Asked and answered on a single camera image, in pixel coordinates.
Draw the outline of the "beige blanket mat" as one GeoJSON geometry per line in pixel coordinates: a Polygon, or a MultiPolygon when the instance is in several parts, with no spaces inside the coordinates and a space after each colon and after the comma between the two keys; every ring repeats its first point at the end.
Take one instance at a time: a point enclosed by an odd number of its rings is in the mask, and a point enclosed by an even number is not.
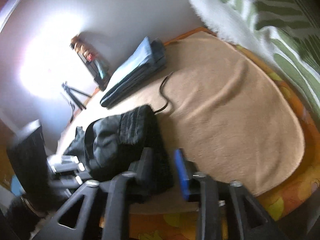
{"type": "Polygon", "coordinates": [[[165,48],[166,67],[111,109],[103,92],[67,126],[63,154],[77,127],[148,104],[158,111],[170,157],[182,148],[198,169],[222,182],[241,181],[259,196],[284,182],[300,165],[305,141],[298,118],[279,88],[233,46],[198,32],[165,48]]]}

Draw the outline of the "blue chair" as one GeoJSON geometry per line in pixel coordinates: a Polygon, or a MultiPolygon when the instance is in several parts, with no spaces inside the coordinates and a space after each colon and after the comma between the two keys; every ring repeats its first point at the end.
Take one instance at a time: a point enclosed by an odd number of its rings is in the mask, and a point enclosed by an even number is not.
{"type": "Polygon", "coordinates": [[[20,184],[20,181],[18,180],[16,175],[12,176],[11,185],[10,185],[10,191],[16,196],[21,196],[25,193],[22,185],[20,184]]]}

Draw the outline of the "folded light blue cloth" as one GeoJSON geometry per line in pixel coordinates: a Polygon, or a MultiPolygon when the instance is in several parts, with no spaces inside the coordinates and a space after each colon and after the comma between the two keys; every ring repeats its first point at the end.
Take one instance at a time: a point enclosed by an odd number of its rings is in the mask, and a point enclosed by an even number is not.
{"type": "Polygon", "coordinates": [[[133,89],[164,68],[166,64],[165,46],[156,38],[145,37],[135,52],[111,76],[101,107],[112,108],[126,98],[133,89]]]}

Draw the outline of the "green white patterned blanket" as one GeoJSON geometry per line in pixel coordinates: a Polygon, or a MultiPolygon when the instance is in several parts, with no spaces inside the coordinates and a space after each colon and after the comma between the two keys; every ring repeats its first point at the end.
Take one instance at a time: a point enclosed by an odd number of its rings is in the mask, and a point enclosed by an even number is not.
{"type": "Polygon", "coordinates": [[[319,115],[319,10],[310,0],[189,0],[221,39],[264,59],[319,115]]]}

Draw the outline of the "dark green pants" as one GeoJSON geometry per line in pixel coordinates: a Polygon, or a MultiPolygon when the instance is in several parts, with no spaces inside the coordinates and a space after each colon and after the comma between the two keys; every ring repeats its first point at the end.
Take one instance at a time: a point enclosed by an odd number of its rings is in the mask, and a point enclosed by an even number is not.
{"type": "Polygon", "coordinates": [[[161,194],[173,187],[174,178],[150,105],[95,120],[86,130],[77,127],[64,155],[77,156],[94,180],[107,181],[139,161],[145,148],[152,149],[152,193],[161,194]]]}

